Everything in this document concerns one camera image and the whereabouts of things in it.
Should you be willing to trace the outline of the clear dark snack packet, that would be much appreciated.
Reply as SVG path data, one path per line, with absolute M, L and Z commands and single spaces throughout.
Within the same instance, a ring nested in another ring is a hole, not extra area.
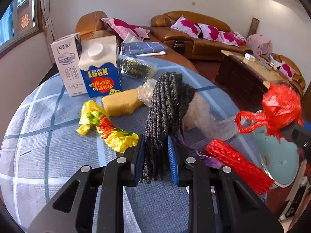
M 119 55 L 121 74 L 131 78 L 147 81 L 154 77 L 157 72 L 157 64 L 145 61 L 136 56 Z

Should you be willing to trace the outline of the pink pillow right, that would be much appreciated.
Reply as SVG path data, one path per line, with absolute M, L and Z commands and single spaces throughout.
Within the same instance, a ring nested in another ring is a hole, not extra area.
M 226 45 L 233 45 L 236 47 L 246 46 L 246 39 L 238 32 L 219 32 L 222 42 Z

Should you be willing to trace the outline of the clear plastic bag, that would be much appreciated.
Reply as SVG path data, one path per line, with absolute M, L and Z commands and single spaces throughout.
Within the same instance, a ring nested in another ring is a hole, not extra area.
M 198 128 L 205 137 L 211 140 L 226 141 L 238 133 L 235 118 L 233 116 L 221 121 L 216 120 L 210 113 L 209 103 L 199 92 L 196 92 L 183 118 L 183 128 L 185 130 Z

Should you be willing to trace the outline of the white milk carton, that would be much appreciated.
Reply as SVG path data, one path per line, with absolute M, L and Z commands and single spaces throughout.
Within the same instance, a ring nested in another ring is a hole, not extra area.
M 80 33 L 57 39 L 51 44 L 51 48 L 69 96 L 86 94 L 86 87 L 79 69 L 79 60 L 82 53 Z

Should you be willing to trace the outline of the yellow snack wrapper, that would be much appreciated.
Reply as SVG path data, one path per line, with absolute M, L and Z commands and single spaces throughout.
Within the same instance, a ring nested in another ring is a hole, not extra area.
M 136 133 L 116 128 L 104 108 L 95 101 L 88 100 L 82 105 L 76 132 L 86 135 L 94 127 L 106 145 L 118 153 L 123 154 L 127 148 L 138 144 L 139 136 Z

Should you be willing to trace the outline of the blue checked tablecloth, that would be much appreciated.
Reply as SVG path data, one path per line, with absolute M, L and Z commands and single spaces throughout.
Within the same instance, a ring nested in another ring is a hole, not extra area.
M 231 98 L 201 75 L 169 61 L 155 62 L 157 79 L 162 73 L 183 74 L 183 80 L 199 89 L 216 120 L 235 116 L 239 110 Z M 55 193 L 83 165 L 97 168 L 116 158 L 116 152 L 96 130 L 79 135 L 81 107 L 88 94 L 69 97 L 60 74 L 49 78 L 28 95 L 8 125 L 1 147 L 1 190 L 8 212 L 27 231 L 31 221 Z M 143 134 L 149 108 L 130 116 L 112 118 L 125 130 Z M 227 141 L 260 167 L 252 134 L 238 134 Z M 189 195 L 171 178 L 123 190 L 125 232 L 186 232 Z

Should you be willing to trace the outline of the brown leather long sofa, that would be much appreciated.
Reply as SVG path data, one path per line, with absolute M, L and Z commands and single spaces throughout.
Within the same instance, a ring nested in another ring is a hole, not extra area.
M 228 24 L 219 19 L 186 10 L 166 12 L 151 18 L 151 34 L 187 59 L 220 61 L 222 59 L 222 50 L 240 53 L 242 55 L 253 53 L 252 49 L 246 45 L 236 47 L 234 45 L 226 45 L 213 40 L 207 40 L 204 39 L 202 33 L 199 34 L 198 38 L 192 38 L 186 33 L 172 29 L 171 26 L 177 22 L 180 16 L 184 16 L 195 25 L 199 23 L 211 25 L 219 31 L 230 34 L 233 31 Z

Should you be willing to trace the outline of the yellow sponge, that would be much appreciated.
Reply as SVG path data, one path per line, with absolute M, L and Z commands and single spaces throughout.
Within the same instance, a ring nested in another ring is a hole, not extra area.
M 107 114 L 111 117 L 131 115 L 137 108 L 144 105 L 138 96 L 138 88 L 135 88 L 104 96 L 102 103 Z

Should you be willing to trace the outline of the red mesh bag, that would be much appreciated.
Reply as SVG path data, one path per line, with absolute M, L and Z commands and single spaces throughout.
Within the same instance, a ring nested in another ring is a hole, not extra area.
M 255 129 L 265 126 L 267 135 L 277 139 L 283 138 L 280 130 L 292 122 L 303 126 L 301 98 L 286 85 L 271 83 L 261 101 L 263 107 L 260 114 L 241 111 L 236 115 L 235 123 L 239 133 L 252 133 Z

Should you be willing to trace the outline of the wooden board against wall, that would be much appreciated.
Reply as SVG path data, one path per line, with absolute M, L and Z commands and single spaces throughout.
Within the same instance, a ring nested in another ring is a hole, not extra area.
M 247 37 L 249 37 L 249 36 L 251 36 L 251 35 L 257 33 L 257 29 L 258 29 L 258 26 L 259 26 L 259 22 L 260 22 L 259 19 L 257 19 L 257 18 L 252 18 L 252 22 L 251 22 L 251 25 L 250 25 L 250 28 L 249 28 L 249 32 L 248 32 Z

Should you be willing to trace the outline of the light blue plastic basin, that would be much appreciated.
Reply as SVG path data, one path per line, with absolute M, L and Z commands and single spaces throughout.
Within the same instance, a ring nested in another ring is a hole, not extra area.
M 290 186 L 299 169 L 296 144 L 268 136 L 265 126 L 256 128 L 253 136 L 264 172 L 274 181 L 273 188 Z

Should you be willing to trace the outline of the beige curtain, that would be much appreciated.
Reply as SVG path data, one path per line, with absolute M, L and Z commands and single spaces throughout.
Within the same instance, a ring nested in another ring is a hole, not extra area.
M 54 27 L 51 19 L 51 0 L 40 0 L 41 1 L 41 10 L 43 17 L 43 27 L 46 36 L 48 52 L 50 55 L 50 59 L 52 63 L 55 63 L 53 51 L 51 48 L 51 44 L 54 42 Z

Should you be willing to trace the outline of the folded blue checked cloth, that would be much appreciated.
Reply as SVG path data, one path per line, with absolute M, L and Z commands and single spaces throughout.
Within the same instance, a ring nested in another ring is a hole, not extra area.
M 168 47 L 158 42 L 132 42 L 121 44 L 121 55 L 138 56 L 166 53 Z

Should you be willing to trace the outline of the dark wooden coffee table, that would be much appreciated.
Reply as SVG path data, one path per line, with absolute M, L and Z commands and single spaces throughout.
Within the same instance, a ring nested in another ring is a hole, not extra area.
M 240 110 L 256 112 L 270 84 L 286 85 L 286 81 L 275 70 L 264 68 L 259 61 L 251 62 L 239 53 L 222 50 L 215 82 L 233 99 Z

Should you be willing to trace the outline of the pink pillow middle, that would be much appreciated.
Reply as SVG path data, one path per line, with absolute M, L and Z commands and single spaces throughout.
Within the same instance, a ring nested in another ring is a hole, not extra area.
M 216 27 L 202 23 L 199 23 L 198 26 L 202 31 L 204 39 L 219 43 L 223 42 L 221 34 Z

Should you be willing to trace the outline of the purple snack wrapper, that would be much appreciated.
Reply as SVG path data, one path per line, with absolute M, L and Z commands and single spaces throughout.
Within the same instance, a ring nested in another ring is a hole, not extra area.
M 203 152 L 197 151 L 189 147 L 186 141 L 184 140 L 183 132 L 180 129 L 176 133 L 176 138 L 180 144 L 186 146 L 186 148 L 188 149 L 188 153 L 191 157 L 194 157 L 195 159 L 202 161 L 207 167 L 221 169 L 224 166 L 224 164 L 219 160 L 217 160 L 216 158 L 207 156 Z

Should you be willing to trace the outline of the window with frame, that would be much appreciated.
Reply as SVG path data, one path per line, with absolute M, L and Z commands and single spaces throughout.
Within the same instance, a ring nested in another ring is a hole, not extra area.
M 40 0 L 12 0 L 1 17 L 1 57 L 43 32 Z

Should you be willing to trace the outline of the pink pillow on chaise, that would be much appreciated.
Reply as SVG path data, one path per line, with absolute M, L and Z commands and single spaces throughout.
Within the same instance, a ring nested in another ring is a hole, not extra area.
M 112 17 L 101 18 L 101 21 L 108 24 L 123 40 L 128 33 L 139 40 L 149 38 L 150 31 L 142 26 L 130 25 L 123 20 Z

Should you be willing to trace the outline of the pink pillow left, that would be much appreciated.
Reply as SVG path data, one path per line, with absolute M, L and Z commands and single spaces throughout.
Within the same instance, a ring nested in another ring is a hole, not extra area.
M 190 20 L 186 19 L 183 15 L 180 16 L 170 28 L 183 32 L 191 38 L 198 38 L 201 33 L 200 28 Z

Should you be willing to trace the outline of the pink covered stool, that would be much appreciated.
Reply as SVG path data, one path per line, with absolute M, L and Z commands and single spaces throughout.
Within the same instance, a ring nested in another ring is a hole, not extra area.
M 248 36 L 247 46 L 252 49 L 253 56 L 256 58 L 261 55 L 270 55 L 273 48 L 272 41 L 261 34 Z

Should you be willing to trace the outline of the blue Look milk carton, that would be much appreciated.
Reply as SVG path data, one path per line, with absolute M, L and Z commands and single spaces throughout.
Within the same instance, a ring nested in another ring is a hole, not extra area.
M 106 96 L 121 91 L 118 55 L 119 47 L 114 35 L 82 43 L 79 69 L 89 97 Z

